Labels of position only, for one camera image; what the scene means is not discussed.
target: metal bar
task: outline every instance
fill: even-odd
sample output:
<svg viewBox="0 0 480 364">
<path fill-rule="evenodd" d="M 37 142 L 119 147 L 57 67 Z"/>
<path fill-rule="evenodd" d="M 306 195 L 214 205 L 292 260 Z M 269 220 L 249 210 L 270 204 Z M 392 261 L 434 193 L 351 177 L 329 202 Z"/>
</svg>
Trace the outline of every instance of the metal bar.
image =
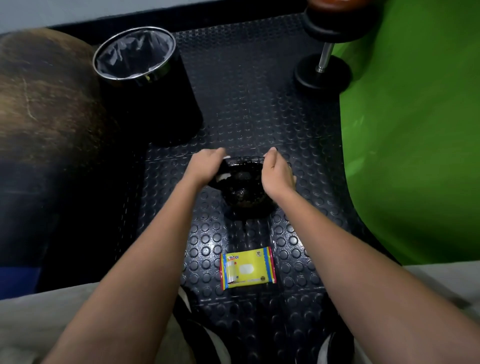
<svg viewBox="0 0 480 364">
<path fill-rule="evenodd" d="M 320 57 L 320 62 L 318 62 L 317 67 L 315 67 L 315 71 L 318 73 L 325 72 L 328 61 L 330 60 L 330 56 L 332 55 L 334 43 L 325 43 L 324 49 L 322 50 L 322 56 Z"/>
</svg>

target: brown cushion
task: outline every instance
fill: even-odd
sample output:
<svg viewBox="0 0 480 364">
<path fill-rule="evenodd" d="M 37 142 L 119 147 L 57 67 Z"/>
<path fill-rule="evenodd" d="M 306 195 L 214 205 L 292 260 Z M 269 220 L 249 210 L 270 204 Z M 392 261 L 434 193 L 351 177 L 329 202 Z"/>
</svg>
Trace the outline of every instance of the brown cushion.
<svg viewBox="0 0 480 364">
<path fill-rule="evenodd" d="M 351 12 L 371 2 L 372 0 L 308 0 L 308 6 L 320 12 Z"/>
</svg>

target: green fabric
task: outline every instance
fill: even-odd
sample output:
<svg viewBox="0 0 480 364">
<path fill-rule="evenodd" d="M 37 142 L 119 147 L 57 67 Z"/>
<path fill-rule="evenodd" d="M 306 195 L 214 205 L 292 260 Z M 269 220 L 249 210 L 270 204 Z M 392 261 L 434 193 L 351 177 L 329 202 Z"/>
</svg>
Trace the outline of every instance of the green fabric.
<svg viewBox="0 0 480 364">
<path fill-rule="evenodd" d="M 348 189 L 402 264 L 480 259 L 480 1 L 390 0 L 335 54 Z"/>
</svg>

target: forearm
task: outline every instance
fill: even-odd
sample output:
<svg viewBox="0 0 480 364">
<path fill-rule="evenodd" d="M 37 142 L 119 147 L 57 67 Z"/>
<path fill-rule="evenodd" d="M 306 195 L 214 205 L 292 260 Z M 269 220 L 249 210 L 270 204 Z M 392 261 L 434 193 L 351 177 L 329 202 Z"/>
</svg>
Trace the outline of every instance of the forearm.
<svg viewBox="0 0 480 364">
<path fill-rule="evenodd" d="M 340 315 L 374 363 L 473 363 L 479 327 L 402 267 L 344 231 L 296 192 L 278 203 Z"/>
<path fill-rule="evenodd" d="M 196 193 L 189 181 L 177 184 L 67 326 L 46 363 L 153 361 L 177 295 Z"/>
</svg>

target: metal rim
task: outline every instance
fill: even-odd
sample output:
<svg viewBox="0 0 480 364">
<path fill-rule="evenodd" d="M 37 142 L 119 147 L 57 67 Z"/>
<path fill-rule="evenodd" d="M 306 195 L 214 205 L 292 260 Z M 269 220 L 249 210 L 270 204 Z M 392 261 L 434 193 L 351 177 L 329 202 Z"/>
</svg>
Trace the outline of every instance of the metal rim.
<svg viewBox="0 0 480 364">
<path fill-rule="evenodd" d="M 147 72 L 144 72 L 142 74 L 138 74 L 136 75 L 135 77 L 123 77 L 123 78 L 118 78 L 118 77 L 109 77 L 109 76 L 106 76 L 102 73 L 100 73 L 98 71 L 98 69 L 96 68 L 96 65 L 95 65 L 95 59 L 97 57 L 97 55 L 99 54 L 99 52 L 102 52 L 105 50 L 105 48 L 114 40 L 118 39 L 118 38 L 121 38 L 123 37 L 124 35 L 128 34 L 128 33 L 132 33 L 134 31 L 137 31 L 137 30 L 156 30 L 156 31 L 160 31 L 160 32 L 163 32 L 163 33 L 166 33 L 168 34 L 172 39 L 173 39 L 173 48 L 172 48 L 172 51 L 170 52 L 170 54 L 168 54 L 168 57 L 165 58 L 162 62 L 160 62 L 158 65 L 155 66 L 155 68 L 151 69 L 151 70 L 148 70 Z M 177 40 L 175 39 L 175 37 L 173 36 L 173 34 L 171 34 L 168 30 L 166 29 L 163 29 L 163 28 L 159 28 L 157 26 L 140 26 L 140 27 L 137 27 L 137 28 L 131 28 L 131 29 L 127 29 L 127 30 L 124 30 L 123 32 L 120 32 L 120 33 L 117 33 L 116 35 L 110 37 L 109 39 L 107 39 L 105 42 L 103 42 L 100 47 L 98 47 L 98 49 L 95 51 L 95 53 L 93 54 L 93 58 L 92 58 L 92 64 L 93 64 L 93 68 L 95 70 L 95 72 L 100 76 L 100 77 L 103 77 L 103 78 L 106 78 L 108 80 L 112 80 L 112 81 L 126 81 L 126 80 L 134 80 L 136 78 L 139 78 L 139 77 L 142 77 L 142 76 L 145 76 L 146 74 L 149 74 L 149 73 L 152 73 L 154 72 L 155 70 L 159 69 L 160 67 L 162 67 L 165 63 L 168 62 L 168 60 L 172 57 L 173 53 L 175 53 L 175 50 L 177 49 Z"/>
</svg>

